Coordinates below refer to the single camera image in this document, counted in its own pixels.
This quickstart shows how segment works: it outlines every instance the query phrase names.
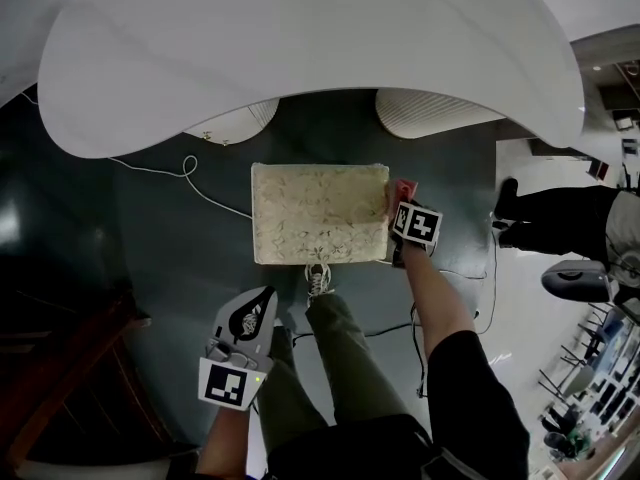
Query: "white cable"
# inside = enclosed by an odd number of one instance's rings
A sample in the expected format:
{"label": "white cable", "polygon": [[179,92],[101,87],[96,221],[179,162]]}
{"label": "white cable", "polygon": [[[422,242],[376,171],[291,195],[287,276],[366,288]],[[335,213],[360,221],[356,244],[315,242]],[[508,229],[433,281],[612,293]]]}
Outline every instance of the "white cable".
{"label": "white cable", "polygon": [[35,105],[36,107],[38,106],[38,104],[33,101],[31,98],[29,98],[29,96],[27,96],[25,93],[21,92],[20,94],[22,94],[25,98],[27,98],[29,100],[29,103],[31,103],[32,105]]}
{"label": "white cable", "polygon": [[[251,220],[251,215],[248,215],[244,212],[241,212],[239,210],[235,210],[234,208],[231,208],[225,204],[219,203],[218,201],[215,201],[213,199],[211,199],[210,197],[205,196],[202,192],[200,192],[200,190],[198,189],[198,187],[196,187],[193,182],[191,181],[191,178],[189,178],[189,176],[191,176],[194,172],[196,172],[196,169],[198,168],[198,159],[194,156],[194,155],[187,155],[184,157],[184,160],[182,160],[182,174],[177,173],[177,172],[170,172],[170,171],[161,171],[159,169],[148,169],[146,167],[135,167],[131,164],[128,164],[127,162],[123,162],[122,160],[119,160],[117,158],[108,158],[108,160],[111,160],[112,162],[116,162],[120,165],[124,165],[125,167],[127,167],[128,169],[131,169],[133,171],[143,171],[143,172],[152,172],[155,174],[165,174],[167,176],[173,176],[174,178],[186,178],[187,182],[189,183],[189,185],[191,186],[191,188],[194,190],[194,192],[196,194],[198,194],[202,199],[204,199],[205,201],[208,201],[211,204],[215,204],[216,206],[219,206],[220,208],[223,208],[224,210],[228,210],[230,212],[235,213],[236,215],[240,215],[241,217],[244,217],[245,219],[249,219]],[[189,170],[187,170],[187,162],[189,160],[193,160],[193,167]]]}

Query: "white tile floor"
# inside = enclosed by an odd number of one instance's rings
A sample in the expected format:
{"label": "white tile floor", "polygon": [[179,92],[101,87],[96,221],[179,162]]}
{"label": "white tile floor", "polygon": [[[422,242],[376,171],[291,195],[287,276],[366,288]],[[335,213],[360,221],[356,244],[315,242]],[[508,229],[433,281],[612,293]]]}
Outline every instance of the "white tile floor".
{"label": "white tile floor", "polygon": [[[594,184],[586,171],[588,162],[573,159],[534,158],[525,141],[499,142],[496,145],[496,187],[507,176],[520,182],[519,193],[526,194],[560,186],[587,186]],[[549,295],[540,284],[540,275],[560,261],[556,256],[523,254],[509,249],[498,250],[498,284],[493,323],[481,339],[487,357],[493,364],[500,381],[511,392],[525,426],[532,434],[530,454],[531,470],[543,467],[547,455],[542,445],[544,435],[537,421],[544,407],[552,401],[551,395],[537,385],[538,370],[554,367],[560,345],[571,344],[576,325],[589,313],[586,304],[563,301]],[[476,321],[479,330],[485,329],[493,304],[493,254],[487,265],[489,277],[483,282]],[[377,342],[374,353],[379,353]],[[296,348],[296,363],[303,385],[318,409],[330,419],[324,402],[330,400],[326,382],[317,382],[324,373],[317,351],[309,344]],[[413,362],[397,364],[398,368],[415,368]],[[395,373],[388,372],[390,378]],[[408,400],[416,412],[426,411],[423,401]],[[416,414],[421,420],[424,415]],[[252,416],[250,457],[248,471],[260,477],[265,467],[264,445],[259,422]]]}

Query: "sneaker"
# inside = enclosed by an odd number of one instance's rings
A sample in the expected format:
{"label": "sneaker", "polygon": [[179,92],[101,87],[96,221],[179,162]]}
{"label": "sneaker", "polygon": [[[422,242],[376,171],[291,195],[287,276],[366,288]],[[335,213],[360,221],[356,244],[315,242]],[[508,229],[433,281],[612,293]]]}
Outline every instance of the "sneaker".
{"label": "sneaker", "polygon": [[333,293],[333,290],[329,290],[331,269],[328,265],[307,265],[304,269],[304,277],[307,279],[307,283],[309,283],[307,307],[311,306],[311,302],[316,297],[327,293]]}
{"label": "sneaker", "polygon": [[518,180],[515,178],[507,178],[500,187],[500,196],[493,210],[493,216],[498,220],[503,220],[502,213],[509,207],[511,200],[518,197]]}

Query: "dark floor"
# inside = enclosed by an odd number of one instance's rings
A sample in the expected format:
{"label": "dark floor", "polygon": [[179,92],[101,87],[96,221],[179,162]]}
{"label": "dark floor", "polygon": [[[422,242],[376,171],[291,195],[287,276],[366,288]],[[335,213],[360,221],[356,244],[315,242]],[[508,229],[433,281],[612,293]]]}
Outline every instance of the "dark floor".
{"label": "dark floor", "polygon": [[[270,125],[245,143],[224,148],[182,134],[123,159],[179,172],[184,156],[195,154],[194,183],[247,213],[253,162],[382,163],[392,177],[418,181],[417,200],[444,213],[436,264],[482,275],[495,197],[494,138],[480,127],[395,139],[377,121],[374,94],[351,90],[288,98]],[[150,328],[130,335],[131,351],[161,414],[184,439],[201,442],[214,414],[213,406],[197,400],[196,390],[198,357],[218,307],[269,283],[289,322],[298,331],[307,329],[301,268],[256,265],[250,221],[200,199],[185,180],[67,155],[48,138],[38,108],[24,98],[0,109],[0,173],[0,217],[13,208],[19,222],[17,238],[0,236],[3,263],[29,257],[30,264],[40,265],[36,277],[13,269],[16,282],[64,300],[69,287],[90,299],[130,280],[140,309],[153,318]],[[372,263],[337,266],[333,273],[337,292],[363,328],[408,320],[411,300],[403,272]],[[450,279],[475,308],[479,282]],[[405,331],[372,338],[371,345],[424,420],[425,402],[415,398],[417,359]],[[312,340],[296,348],[303,382],[326,413],[330,400],[314,353]]]}

